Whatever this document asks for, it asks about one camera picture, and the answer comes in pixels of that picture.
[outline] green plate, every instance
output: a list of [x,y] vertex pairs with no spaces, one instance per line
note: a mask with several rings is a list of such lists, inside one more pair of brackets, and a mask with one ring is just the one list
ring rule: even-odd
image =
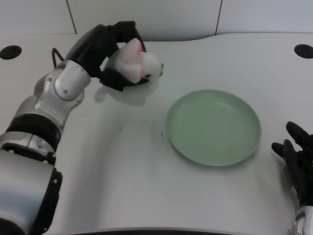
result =
[[185,157],[204,165],[238,163],[260,143],[261,124],[238,97],[215,90],[192,92],[172,106],[166,131]]

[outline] white wall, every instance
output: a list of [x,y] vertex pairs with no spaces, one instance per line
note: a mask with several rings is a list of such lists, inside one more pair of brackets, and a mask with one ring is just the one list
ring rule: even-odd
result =
[[223,0],[217,34],[313,32],[313,0]]
[[0,35],[75,33],[66,0],[0,0]]
[[[68,0],[78,33],[134,20],[145,40],[313,32],[313,0]],[[75,33],[66,0],[0,0],[0,35]]]
[[135,21],[144,40],[215,35],[221,0],[69,0],[77,33],[97,24]]

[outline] pink ear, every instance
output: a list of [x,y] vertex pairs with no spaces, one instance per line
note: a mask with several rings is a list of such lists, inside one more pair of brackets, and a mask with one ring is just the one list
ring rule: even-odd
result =
[[142,51],[142,45],[141,45],[141,41],[138,40],[138,49],[137,49],[137,54],[140,54]]
[[141,52],[141,49],[142,49],[141,42],[137,38],[130,40],[121,49],[122,60],[123,61],[133,60]]

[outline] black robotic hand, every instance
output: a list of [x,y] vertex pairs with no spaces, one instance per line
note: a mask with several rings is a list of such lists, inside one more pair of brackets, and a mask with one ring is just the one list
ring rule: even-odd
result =
[[272,149],[286,163],[300,206],[313,206],[313,135],[291,121],[287,123],[286,129],[302,151],[296,152],[289,140],[284,140],[283,145],[273,143]]

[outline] plate rim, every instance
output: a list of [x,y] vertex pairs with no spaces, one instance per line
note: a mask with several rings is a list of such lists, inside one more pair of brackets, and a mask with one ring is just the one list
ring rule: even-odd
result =
[[[169,125],[169,121],[168,121],[168,120],[169,120],[169,117],[170,117],[170,115],[171,115],[171,112],[172,112],[173,108],[175,107],[175,105],[177,105],[177,103],[178,103],[179,101],[181,101],[183,98],[185,98],[186,96],[191,95],[191,94],[193,94],[193,93],[199,93],[199,92],[219,92],[219,93],[224,93],[224,94],[228,94],[228,95],[234,96],[234,97],[236,97],[237,99],[239,99],[240,101],[242,101],[243,103],[245,103],[245,104],[253,111],[253,113],[254,113],[255,116],[256,116],[256,120],[257,120],[257,123],[258,123],[258,125],[259,125],[259,128],[260,128],[260,134],[259,134],[259,137],[258,137],[258,140],[257,140],[256,144],[254,145],[254,147],[252,148],[252,150],[250,150],[250,152],[249,152],[247,155],[245,155],[244,158],[242,158],[242,159],[240,159],[240,160],[235,160],[235,161],[233,161],[233,162],[231,162],[231,163],[229,163],[229,164],[224,164],[224,165],[223,165],[223,164],[215,164],[215,165],[214,165],[214,164],[204,164],[204,163],[201,163],[201,162],[199,162],[199,161],[196,161],[196,160],[194,160],[194,159],[189,158],[187,155],[185,155],[185,154],[183,154],[181,151],[179,151],[178,148],[174,145],[173,140],[172,140],[172,138],[171,138],[171,136],[170,136],[169,126],[168,126],[168,125]],[[193,91],[193,92],[190,92],[190,93],[187,93],[187,94],[183,95],[183,96],[180,97],[178,100],[176,100],[176,101],[171,105],[171,107],[170,107],[170,109],[169,109],[169,111],[168,111],[168,113],[167,113],[167,116],[166,116],[166,123],[165,123],[165,130],[166,130],[167,138],[169,139],[171,145],[175,148],[175,150],[176,150],[177,152],[179,152],[181,155],[183,155],[184,157],[186,157],[187,159],[189,159],[189,160],[191,160],[191,161],[193,161],[193,162],[196,162],[196,163],[201,164],[201,165],[206,165],[206,166],[229,166],[229,165],[233,165],[233,164],[242,162],[242,161],[244,161],[245,159],[248,159],[251,155],[253,155],[253,153],[255,153],[255,151],[256,151],[256,150],[258,149],[258,147],[260,146],[261,139],[262,139],[262,125],[261,125],[259,116],[258,116],[257,113],[255,112],[255,110],[254,110],[247,102],[245,102],[243,99],[239,98],[238,96],[236,96],[236,95],[234,95],[234,94],[232,94],[232,93],[229,93],[229,92],[225,92],[225,91],[221,91],[221,90],[214,90],[214,89],[201,89],[201,90]]]

